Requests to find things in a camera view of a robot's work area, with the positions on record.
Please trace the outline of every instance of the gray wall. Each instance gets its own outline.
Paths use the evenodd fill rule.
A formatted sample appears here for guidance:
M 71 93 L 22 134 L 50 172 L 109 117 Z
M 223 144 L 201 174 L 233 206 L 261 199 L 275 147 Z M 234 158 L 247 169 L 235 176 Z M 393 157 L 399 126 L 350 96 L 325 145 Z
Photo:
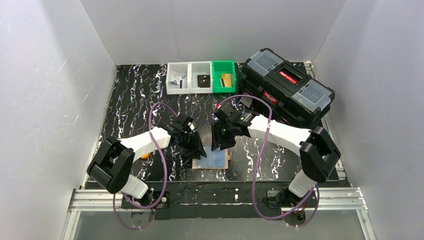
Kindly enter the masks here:
M 314 60 L 346 0 L 81 0 L 116 65 Z
M 61 238 L 115 75 L 79 0 L 1 2 L 1 239 Z
M 379 239 L 422 239 L 424 3 L 347 0 L 315 61 L 330 126 Z

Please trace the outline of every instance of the toolbox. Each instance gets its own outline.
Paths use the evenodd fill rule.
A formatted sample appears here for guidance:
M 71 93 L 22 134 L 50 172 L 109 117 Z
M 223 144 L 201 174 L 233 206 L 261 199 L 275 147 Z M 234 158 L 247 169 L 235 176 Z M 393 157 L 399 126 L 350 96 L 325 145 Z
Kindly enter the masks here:
M 246 60 L 237 79 L 237 93 L 256 96 L 272 108 L 272 119 L 297 128 L 314 128 L 330 110 L 335 92 L 313 79 L 293 63 L 264 48 Z M 268 114 L 258 101 L 241 102 Z

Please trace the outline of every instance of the marble tabletop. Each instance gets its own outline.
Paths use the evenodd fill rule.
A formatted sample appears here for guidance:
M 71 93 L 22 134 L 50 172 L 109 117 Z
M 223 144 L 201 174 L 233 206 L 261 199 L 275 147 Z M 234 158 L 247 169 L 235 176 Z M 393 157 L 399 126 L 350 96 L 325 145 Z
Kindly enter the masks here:
M 295 63 L 305 69 L 303 63 Z M 240 72 L 241 64 L 236 64 Z M 165 79 L 166 64 L 120 65 L 111 99 L 106 112 L 98 145 L 108 136 L 129 138 L 148 130 L 150 107 L 157 102 L 170 105 L 176 113 L 185 113 L 199 123 L 198 131 L 204 146 L 211 146 L 212 113 L 216 104 L 230 94 L 184 94 L 167 95 Z M 233 104 L 242 109 L 238 101 Z M 169 121 L 171 113 L 164 107 L 154 112 L 153 125 Z M 258 157 L 261 139 L 237 137 L 236 146 L 228 151 L 232 157 L 228 169 L 192 169 L 191 159 L 182 157 L 180 147 L 164 149 L 169 181 L 251 181 L 253 167 Z M 257 181 L 291 181 L 302 169 L 300 158 L 281 146 L 268 142 L 256 175 Z M 163 181 L 164 171 L 159 153 L 155 151 L 147 160 L 137 160 L 132 166 L 132 174 L 145 181 Z M 338 180 L 332 174 L 331 180 Z

